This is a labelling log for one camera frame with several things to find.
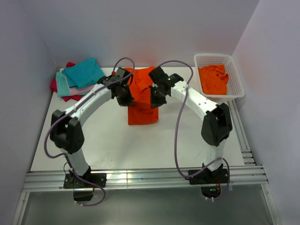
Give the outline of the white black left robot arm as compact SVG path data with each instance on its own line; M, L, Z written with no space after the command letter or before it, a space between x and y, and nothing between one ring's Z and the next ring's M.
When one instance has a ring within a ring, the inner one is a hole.
M85 160L82 146L84 134L82 127L86 120L103 104L117 99L120 106L130 106L134 98L131 95L128 81L132 73L118 68L110 76L100 78L93 89L72 107L52 114L51 127L46 140L54 142L65 156L75 183L86 187L92 183L91 167Z

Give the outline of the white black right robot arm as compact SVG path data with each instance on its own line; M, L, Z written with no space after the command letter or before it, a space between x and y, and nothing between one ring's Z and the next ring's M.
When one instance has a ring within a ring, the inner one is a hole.
M153 81L150 86L153 108L166 104L166 96L171 96L181 101L182 107L187 106L195 112L202 121L201 137L208 146L205 161L201 170L183 177L201 184L213 183L222 172L225 142L233 129L228 105L207 99L180 75L168 75L161 67L151 70L149 76Z

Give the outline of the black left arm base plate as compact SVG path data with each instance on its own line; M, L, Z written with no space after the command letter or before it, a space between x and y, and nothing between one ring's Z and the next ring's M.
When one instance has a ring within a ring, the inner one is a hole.
M106 178L106 173L91 173L88 182L84 182L69 172L65 175L63 188L73 190L73 199L76 202L85 203L93 198L95 188L105 187Z

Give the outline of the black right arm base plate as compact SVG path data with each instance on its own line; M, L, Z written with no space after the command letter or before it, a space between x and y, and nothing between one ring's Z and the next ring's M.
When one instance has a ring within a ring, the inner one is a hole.
M186 178L190 185L201 185L201 193L207 199L216 199L221 196L221 184L228 184L229 172L221 165L217 170L210 171L206 168L200 174Z

